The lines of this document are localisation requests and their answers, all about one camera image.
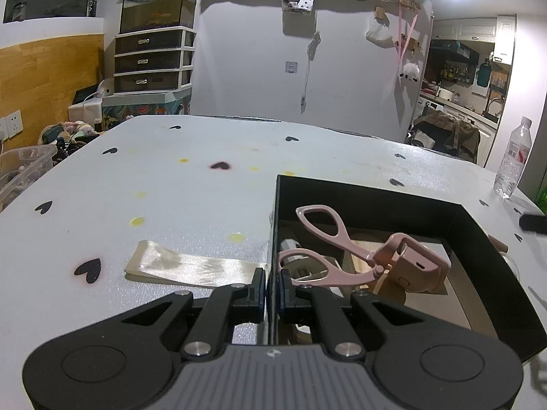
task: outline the plastic storage box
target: plastic storage box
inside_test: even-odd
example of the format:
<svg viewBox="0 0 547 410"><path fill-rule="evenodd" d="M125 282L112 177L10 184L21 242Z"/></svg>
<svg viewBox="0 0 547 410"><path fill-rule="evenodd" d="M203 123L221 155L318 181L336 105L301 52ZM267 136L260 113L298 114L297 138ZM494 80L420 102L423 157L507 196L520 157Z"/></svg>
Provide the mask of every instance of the plastic storage box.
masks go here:
<svg viewBox="0 0 547 410"><path fill-rule="evenodd" d="M53 168L55 145L27 146L0 156L0 211Z"/></svg>

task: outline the plastic water bottle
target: plastic water bottle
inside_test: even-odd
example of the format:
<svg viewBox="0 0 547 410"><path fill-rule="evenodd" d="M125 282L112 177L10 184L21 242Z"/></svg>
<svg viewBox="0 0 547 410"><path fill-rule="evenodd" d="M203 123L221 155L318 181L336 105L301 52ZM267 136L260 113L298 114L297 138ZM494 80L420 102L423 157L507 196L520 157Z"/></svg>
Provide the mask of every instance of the plastic water bottle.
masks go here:
<svg viewBox="0 0 547 410"><path fill-rule="evenodd" d="M496 174L494 191L504 199L508 199L515 191L528 159L532 147L530 126L532 126L532 121L527 117L523 117L520 126L511 133L502 164Z"/></svg>

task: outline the yellow stain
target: yellow stain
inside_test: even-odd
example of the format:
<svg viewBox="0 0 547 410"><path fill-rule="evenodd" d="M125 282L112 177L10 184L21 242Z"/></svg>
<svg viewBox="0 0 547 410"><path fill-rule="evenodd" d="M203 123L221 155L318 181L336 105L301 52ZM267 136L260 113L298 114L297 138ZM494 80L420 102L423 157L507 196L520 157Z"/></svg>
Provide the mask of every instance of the yellow stain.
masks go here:
<svg viewBox="0 0 547 410"><path fill-rule="evenodd" d="M238 243L243 242L245 240L245 236L241 233L231 233L231 235L228 236L228 239L230 239L230 242Z"/></svg>
<svg viewBox="0 0 547 410"><path fill-rule="evenodd" d="M135 217L131 222L131 226L141 226L144 223L144 217Z"/></svg>

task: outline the wooden wall panel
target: wooden wall panel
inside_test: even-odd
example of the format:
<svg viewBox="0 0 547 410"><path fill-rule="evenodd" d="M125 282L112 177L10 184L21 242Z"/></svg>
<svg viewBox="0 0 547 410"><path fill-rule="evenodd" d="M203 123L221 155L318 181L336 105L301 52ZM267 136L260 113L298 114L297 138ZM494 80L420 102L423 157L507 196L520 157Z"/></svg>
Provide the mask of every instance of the wooden wall panel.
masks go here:
<svg viewBox="0 0 547 410"><path fill-rule="evenodd" d="M78 89L97 84L103 72L104 36L78 35L0 49L0 117L21 110L23 132L4 150L36 145L48 124L68 120Z"/></svg>

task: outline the white sheep plush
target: white sheep plush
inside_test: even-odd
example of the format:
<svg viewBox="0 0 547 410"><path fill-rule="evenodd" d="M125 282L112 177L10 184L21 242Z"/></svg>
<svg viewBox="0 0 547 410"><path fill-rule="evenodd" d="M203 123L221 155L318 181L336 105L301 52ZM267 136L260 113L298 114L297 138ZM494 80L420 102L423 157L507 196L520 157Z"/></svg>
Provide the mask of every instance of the white sheep plush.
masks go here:
<svg viewBox="0 0 547 410"><path fill-rule="evenodd" d="M419 67L415 63L408 62L403 66L403 72L400 75L404 76L406 79L412 79L418 81L419 78Z"/></svg>

